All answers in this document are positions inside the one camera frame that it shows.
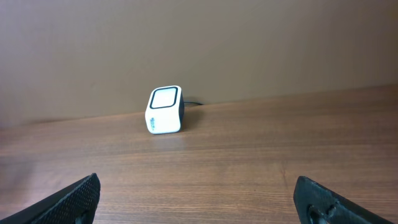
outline device logo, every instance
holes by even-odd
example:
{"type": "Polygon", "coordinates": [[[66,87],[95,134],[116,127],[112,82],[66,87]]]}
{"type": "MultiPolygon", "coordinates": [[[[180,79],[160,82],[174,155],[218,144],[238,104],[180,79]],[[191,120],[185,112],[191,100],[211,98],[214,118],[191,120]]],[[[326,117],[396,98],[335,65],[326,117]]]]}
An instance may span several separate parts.
{"type": "Polygon", "coordinates": [[[150,127],[152,128],[153,131],[155,131],[155,118],[150,119],[150,127]]]}

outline black textured surface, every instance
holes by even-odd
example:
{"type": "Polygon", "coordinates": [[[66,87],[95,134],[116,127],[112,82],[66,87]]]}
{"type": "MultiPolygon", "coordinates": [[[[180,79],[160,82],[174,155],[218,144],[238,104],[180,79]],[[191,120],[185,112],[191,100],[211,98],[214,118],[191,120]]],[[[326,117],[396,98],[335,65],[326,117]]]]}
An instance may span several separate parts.
{"type": "Polygon", "coordinates": [[[91,174],[0,223],[90,224],[100,200],[100,190],[100,180],[91,174]]]}
{"type": "Polygon", "coordinates": [[[294,204],[301,223],[392,223],[334,193],[308,177],[299,177],[294,204]]]}

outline wood grain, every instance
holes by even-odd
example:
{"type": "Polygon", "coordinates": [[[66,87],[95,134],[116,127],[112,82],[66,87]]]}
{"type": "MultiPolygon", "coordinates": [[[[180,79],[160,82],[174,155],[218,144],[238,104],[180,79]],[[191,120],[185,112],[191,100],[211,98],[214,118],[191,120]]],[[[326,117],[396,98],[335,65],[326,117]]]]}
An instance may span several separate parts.
{"type": "Polygon", "coordinates": [[[96,172],[95,223],[299,223],[306,175],[398,222],[398,85],[186,109],[180,133],[143,113],[0,132],[0,218],[96,172]]]}

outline black plastic part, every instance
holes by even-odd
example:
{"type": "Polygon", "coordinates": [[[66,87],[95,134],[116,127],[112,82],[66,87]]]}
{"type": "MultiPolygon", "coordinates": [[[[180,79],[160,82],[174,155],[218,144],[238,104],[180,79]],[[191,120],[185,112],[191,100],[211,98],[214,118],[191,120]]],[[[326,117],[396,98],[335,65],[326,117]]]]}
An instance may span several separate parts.
{"type": "Polygon", "coordinates": [[[182,91],[180,93],[180,106],[178,108],[178,115],[180,116],[180,124],[182,126],[182,119],[184,118],[185,104],[184,99],[182,97],[182,91]]]}
{"type": "Polygon", "coordinates": [[[297,179],[294,204],[302,224],[392,223],[303,176],[297,179]]]}
{"type": "Polygon", "coordinates": [[[36,204],[11,215],[0,224],[91,224],[100,200],[101,184],[91,174],[36,204]]]}

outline white cube device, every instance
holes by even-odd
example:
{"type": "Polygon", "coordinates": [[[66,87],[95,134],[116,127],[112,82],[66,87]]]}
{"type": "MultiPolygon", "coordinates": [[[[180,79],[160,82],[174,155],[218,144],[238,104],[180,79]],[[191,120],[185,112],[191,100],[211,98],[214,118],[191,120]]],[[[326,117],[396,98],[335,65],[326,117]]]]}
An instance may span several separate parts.
{"type": "Polygon", "coordinates": [[[150,94],[145,121],[152,134],[175,133],[181,129],[184,100],[179,86],[156,88],[150,94]]]}

